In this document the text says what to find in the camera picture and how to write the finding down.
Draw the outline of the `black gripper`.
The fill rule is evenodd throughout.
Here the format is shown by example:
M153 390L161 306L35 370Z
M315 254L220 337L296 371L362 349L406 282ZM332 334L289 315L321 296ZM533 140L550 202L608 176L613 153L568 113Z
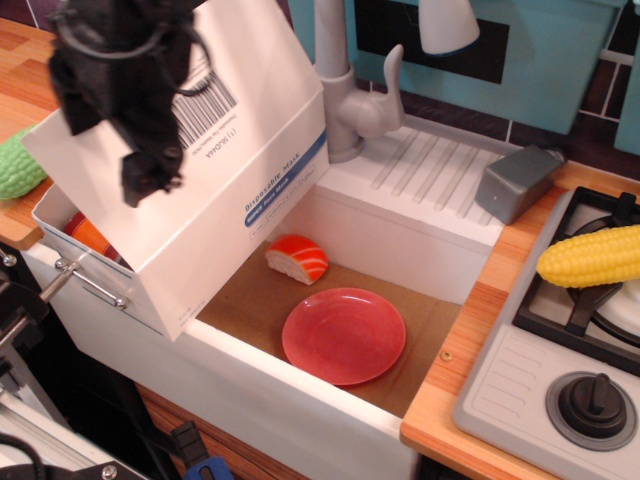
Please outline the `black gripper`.
M124 202L132 208L182 185L172 101L189 72L195 39L190 9L57 9L49 61L52 83L73 134L102 120L133 150L122 159Z

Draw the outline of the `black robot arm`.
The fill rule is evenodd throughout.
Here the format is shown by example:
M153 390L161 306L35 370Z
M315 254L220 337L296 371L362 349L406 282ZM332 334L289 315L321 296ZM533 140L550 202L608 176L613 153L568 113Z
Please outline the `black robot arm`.
M130 149L121 161L131 207L181 183L183 148L172 112L185 88L197 1L62 1L49 17L55 34L49 70L74 135L109 122Z

